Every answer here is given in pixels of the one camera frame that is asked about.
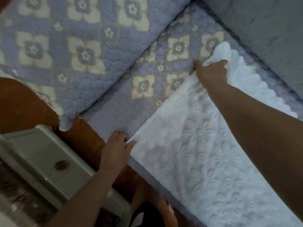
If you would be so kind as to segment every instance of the forearm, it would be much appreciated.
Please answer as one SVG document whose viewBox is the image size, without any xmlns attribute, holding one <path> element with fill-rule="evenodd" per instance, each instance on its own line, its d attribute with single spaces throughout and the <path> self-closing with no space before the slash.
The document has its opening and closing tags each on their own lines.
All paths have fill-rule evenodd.
<svg viewBox="0 0 303 227">
<path fill-rule="evenodd" d="M 303 122 L 227 83 L 207 86 L 207 90 L 242 149 L 303 219 Z"/>
<path fill-rule="evenodd" d="M 93 227 L 102 201 L 110 190 L 116 173 L 99 170 L 92 179 L 58 211 L 46 227 Z"/>
</svg>

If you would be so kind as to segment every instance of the hand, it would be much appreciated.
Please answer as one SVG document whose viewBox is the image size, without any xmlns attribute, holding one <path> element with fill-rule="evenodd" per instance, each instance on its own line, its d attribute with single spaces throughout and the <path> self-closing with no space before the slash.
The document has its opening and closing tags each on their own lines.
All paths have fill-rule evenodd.
<svg viewBox="0 0 303 227">
<path fill-rule="evenodd" d="M 227 83 L 227 69 L 225 68 L 227 64 L 227 60 L 221 60 L 204 67 L 199 60 L 195 59 L 193 61 L 197 77 L 206 88 L 220 83 Z"/>
<path fill-rule="evenodd" d="M 122 131 L 115 131 L 105 145 L 102 155 L 100 170 L 109 170 L 119 175 L 126 166 L 131 149 L 137 143 L 131 141 L 127 146 L 125 141 L 130 139 L 129 135 Z"/>
</svg>

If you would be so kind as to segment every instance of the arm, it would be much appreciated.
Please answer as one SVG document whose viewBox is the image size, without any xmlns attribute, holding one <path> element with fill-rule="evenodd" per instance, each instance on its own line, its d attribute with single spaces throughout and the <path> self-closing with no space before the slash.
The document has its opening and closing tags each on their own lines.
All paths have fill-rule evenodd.
<svg viewBox="0 0 303 227">
<path fill-rule="evenodd" d="M 92 179 L 70 199 L 66 205 L 47 223 L 46 227 L 93 227 L 115 179 L 127 164 L 131 149 L 136 144 L 131 141 L 125 146 L 129 136 L 124 132 L 114 132 L 101 155 L 100 169 Z"/>
<path fill-rule="evenodd" d="M 303 220 L 303 122 L 227 84 L 226 60 L 202 66 L 199 81 L 234 137 L 264 178 Z"/>
</svg>

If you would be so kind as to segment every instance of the pillow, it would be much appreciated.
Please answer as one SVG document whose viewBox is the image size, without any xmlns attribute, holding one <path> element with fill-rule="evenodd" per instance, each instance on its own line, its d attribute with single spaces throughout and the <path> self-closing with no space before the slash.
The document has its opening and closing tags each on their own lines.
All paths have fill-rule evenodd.
<svg viewBox="0 0 303 227">
<path fill-rule="evenodd" d="M 189 2 L 12 0 L 0 18 L 0 76 L 31 88 L 68 130 Z"/>
</svg>

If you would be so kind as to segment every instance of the white embossed bedspread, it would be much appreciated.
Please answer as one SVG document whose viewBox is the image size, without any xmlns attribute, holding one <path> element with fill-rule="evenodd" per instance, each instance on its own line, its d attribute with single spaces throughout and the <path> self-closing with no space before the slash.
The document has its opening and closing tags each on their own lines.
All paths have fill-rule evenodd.
<svg viewBox="0 0 303 227">
<path fill-rule="evenodd" d="M 297 117 L 227 42 L 228 83 Z M 241 149 L 195 73 L 134 134 L 131 156 L 208 227 L 303 226 Z"/>
</svg>

